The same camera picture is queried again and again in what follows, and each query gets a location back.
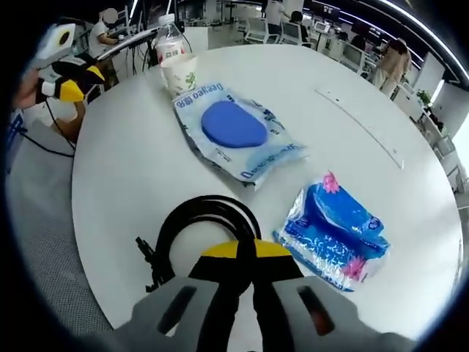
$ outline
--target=blue sponge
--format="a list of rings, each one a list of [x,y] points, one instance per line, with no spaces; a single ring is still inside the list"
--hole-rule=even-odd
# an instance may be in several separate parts
[[[258,147],[267,141],[265,126],[231,101],[211,105],[202,115],[202,130],[222,147]]]

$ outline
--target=coiled cable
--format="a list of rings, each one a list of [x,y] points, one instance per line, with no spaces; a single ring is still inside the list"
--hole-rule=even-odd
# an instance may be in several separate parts
[[[248,219],[232,205],[244,212]],[[242,202],[219,195],[190,199],[177,206],[168,215],[161,226],[155,250],[140,237],[136,239],[145,260],[152,267],[153,285],[147,286],[147,292],[152,292],[174,277],[169,260],[171,245],[182,229],[200,221],[211,221],[223,225],[238,241],[261,239],[261,230],[256,217]]]

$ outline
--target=table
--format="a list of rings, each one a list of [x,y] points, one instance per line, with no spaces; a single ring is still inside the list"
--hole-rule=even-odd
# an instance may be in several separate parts
[[[135,238],[154,246],[164,219],[181,202],[203,194],[237,197],[271,241],[300,187],[330,169],[383,221],[383,234],[393,246],[375,277],[359,291],[343,294],[369,326],[418,337],[451,295],[462,232],[445,172],[411,121],[369,82],[300,46],[205,51],[197,74],[200,84],[220,81],[267,106],[310,147],[311,157],[278,168],[254,195],[243,193],[189,150],[157,67],[93,101],[73,166],[73,222],[86,277],[111,325],[130,318],[151,283]],[[394,143],[404,169],[356,121],[317,94],[318,87],[341,95],[349,110],[359,111],[362,125]],[[215,224],[184,230],[170,254],[176,274],[187,275],[201,251],[226,240]],[[249,294],[241,298],[229,351],[262,349]]]

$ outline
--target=white shirt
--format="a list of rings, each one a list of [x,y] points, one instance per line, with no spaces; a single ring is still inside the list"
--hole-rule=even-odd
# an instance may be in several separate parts
[[[285,11],[285,7],[280,2],[275,0],[269,0],[269,4],[265,9],[265,17],[267,23],[276,24],[280,26],[280,21],[282,19],[282,12]]]
[[[102,44],[97,39],[100,35],[105,34],[108,31],[109,28],[102,21],[99,21],[93,26],[91,32],[89,33],[88,40],[89,55],[91,55],[92,57],[98,57],[111,47],[110,45]]]

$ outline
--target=plastic water bottle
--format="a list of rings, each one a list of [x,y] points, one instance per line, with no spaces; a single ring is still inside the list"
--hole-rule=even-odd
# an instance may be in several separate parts
[[[160,30],[156,36],[156,53],[158,62],[164,59],[184,54],[184,37],[174,23],[174,14],[163,15],[158,19]]]

